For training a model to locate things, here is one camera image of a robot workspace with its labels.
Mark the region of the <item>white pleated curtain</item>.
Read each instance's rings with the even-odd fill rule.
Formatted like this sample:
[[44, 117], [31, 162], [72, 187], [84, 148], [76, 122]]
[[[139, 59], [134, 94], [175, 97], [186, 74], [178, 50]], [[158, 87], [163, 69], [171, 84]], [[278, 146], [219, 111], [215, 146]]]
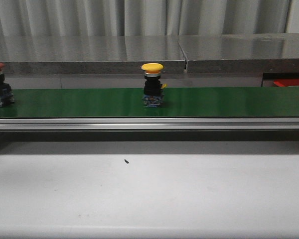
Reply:
[[299, 33], [299, 0], [0, 0], [0, 36]]

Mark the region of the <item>aluminium conveyor frame rail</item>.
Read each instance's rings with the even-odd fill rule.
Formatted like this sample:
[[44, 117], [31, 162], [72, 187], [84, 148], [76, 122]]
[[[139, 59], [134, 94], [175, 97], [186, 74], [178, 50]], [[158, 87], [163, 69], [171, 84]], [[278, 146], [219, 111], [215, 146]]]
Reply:
[[0, 150], [15, 141], [71, 142], [86, 153], [288, 153], [299, 152], [299, 117], [0, 119]]

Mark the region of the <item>red plastic tray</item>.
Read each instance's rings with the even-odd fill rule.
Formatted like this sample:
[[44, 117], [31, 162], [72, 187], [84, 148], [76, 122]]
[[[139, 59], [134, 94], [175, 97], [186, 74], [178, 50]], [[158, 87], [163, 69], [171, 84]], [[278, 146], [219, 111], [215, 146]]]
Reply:
[[277, 87], [299, 87], [299, 79], [277, 79], [274, 84]]

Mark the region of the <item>green conveyor belt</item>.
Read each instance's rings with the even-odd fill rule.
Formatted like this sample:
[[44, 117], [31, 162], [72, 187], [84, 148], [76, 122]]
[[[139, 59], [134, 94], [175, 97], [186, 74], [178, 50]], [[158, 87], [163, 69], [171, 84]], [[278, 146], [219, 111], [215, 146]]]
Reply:
[[299, 117], [299, 87], [167, 88], [160, 108], [140, 88], [14, 90], [3, 118]]

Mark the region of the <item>grey stone counter slab right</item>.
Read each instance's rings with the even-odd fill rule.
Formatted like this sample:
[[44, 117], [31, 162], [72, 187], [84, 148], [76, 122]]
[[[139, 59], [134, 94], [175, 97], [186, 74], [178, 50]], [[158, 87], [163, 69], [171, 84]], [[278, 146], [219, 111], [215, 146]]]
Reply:
[[299, 33], [180, 36], [188, 73], [299, 73]]

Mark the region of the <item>grey stone counter slab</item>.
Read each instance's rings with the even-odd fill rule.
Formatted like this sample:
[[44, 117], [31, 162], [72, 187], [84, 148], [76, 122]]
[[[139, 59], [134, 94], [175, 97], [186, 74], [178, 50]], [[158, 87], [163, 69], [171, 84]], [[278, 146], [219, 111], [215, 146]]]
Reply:
[[20, 75], [140, 74], [160, 63], [165, 73], [182, 73], [186, 60], [169, 36], [0, 37], [4, 72]]
[[180, 36], [188, 73], [299, 73], [299, 33]]

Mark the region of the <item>grey stone counter slab left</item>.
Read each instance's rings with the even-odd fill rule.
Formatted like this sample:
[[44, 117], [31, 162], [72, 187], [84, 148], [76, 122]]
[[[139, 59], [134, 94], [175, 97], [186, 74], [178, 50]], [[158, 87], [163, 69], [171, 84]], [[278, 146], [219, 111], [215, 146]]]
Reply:
[[0, 37], [4, 72], [20, 75], [140, 74], [160, 63], [165, 73], [182, 73], [186, 60], [169, 36]]

